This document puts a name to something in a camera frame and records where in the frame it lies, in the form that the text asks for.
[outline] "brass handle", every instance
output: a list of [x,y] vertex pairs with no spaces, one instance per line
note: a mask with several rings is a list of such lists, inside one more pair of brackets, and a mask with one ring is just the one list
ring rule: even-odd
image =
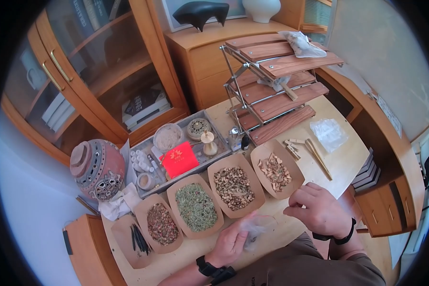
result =
[[405,206],[407,207],[407,212],[410,214],[409,205],[407,204],[407,198],[405,198]]
[[372,211],[372,217],[375,220],[375,223],[378,223],[377,219],[375,218],[375,215],[373,214],[373,211]]
[[72,78],[69,78],[67,76],[67,74],[63,71],[62,67],[60,66],[59,62],[56,60],[56,57],[54,56],[54,49],[51,51],[51,58],[54,61],[54,63],[57,66],[57,69],[59,70],[59,72],[62,74],[62,76],[65,78],[66,81],[71,82],[73,80]]
[[393,213],[391,212],[391,206],[389,206],[389,214],[391,215],[391,218],[394,220]]
[[65,89],[65,87],[60,87],[60,85],[52,77],[51,73],[47,70],[45,63],[46,62],[43,62],[43,64],[42,64],[44,71],[46,72],[47,76],[51,79],[52,83],[57,87],[57,89],[59,89],[62,92]]

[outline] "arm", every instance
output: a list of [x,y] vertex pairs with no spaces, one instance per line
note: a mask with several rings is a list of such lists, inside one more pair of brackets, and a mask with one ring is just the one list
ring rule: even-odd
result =
[[[351,231],[349,214],[328,190],[314,183],[307,183],[297,189],[289,198],[289,207],[283,213],[299,219],[312,232],[337,239],[347,237]],[[345,244],[330,242],[329,254],[333,260],[345,260],[358,253],[366,254],[356,231]]]
[[[214,249],[205,255],[205,261],[216,268],[220,268],[237,260],[243,251],[243,245],[248,236],[248,232],[241,231],[241,223],[255,214],[254,211],[224,229],[219,234]],[[199,286],[207,279],[208,277],[200,273],[199,267],[194,261],[164,279],[158,286]]]

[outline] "dark shirt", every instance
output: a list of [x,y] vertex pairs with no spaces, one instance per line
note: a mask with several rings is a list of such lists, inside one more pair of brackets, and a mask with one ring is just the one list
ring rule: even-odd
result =
[[277,249],[221,286],[372,286],[386,285],[385,280],[365,254],[347,260],[325,260],[304,232],[287,246]]

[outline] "framed picture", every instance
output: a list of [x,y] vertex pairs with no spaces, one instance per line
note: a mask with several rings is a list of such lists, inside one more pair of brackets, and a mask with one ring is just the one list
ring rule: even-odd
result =
[[[245,18],[246,11],[241,3],[241,0],[209,0],[210,2],[217,3],[228,3],[229,4],[229,13],[227,14],[227,20],[236,19],[236,18]],[[175,18],[173,18],[173,13],[178,10],[179,7],[183,6],[186,3],[193,2],[192,0],[162,0],[164,6],[165,14],[167,16],[168,23],[170,25],[171,32],[176,32],[186,28],[193,27],[190,24],[180,24]],[[207,23],[216,22],[215,17],[208,19]]]

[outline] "red card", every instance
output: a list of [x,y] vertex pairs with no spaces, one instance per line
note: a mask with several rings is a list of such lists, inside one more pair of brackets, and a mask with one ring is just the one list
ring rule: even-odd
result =
[[176,146],[165,154],[162,165],[170,178],[179,176],[199,165],[188,141]]

